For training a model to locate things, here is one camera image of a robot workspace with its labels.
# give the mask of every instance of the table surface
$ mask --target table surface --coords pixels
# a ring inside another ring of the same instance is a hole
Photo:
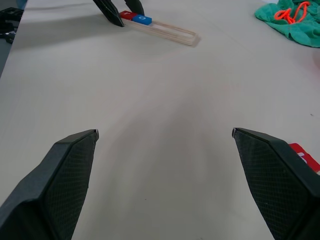
[[[28,1],[0,80],[0,204],[54,142],[97,128],[74,240],[273,239],[231,133],[320,160],[320,50],[255,19],[260,0],[142,3],[201,41],[114,26],[91,0]]]

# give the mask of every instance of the orange string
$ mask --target orange string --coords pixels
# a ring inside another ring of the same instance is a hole
[[[281,20],[284,19],[288,22],[288,24],[295,24],[295,23],[300,23],[302,22],[303,19],[305,19],[306,15],[307,15],[307,8],[310,5],[310,2],[308,1],[304,1],[302,3],[300,3],[300,5],[297,7],[297,9],[295,10],[295,14],[294,17],[291,17],[291,8],[288,8],[287,10],[280,10],[277,11],[274,15],[274,19],[275,20]],[[302,17],[299,20],[296,20],[299,10],[303,7],[303,14]]]

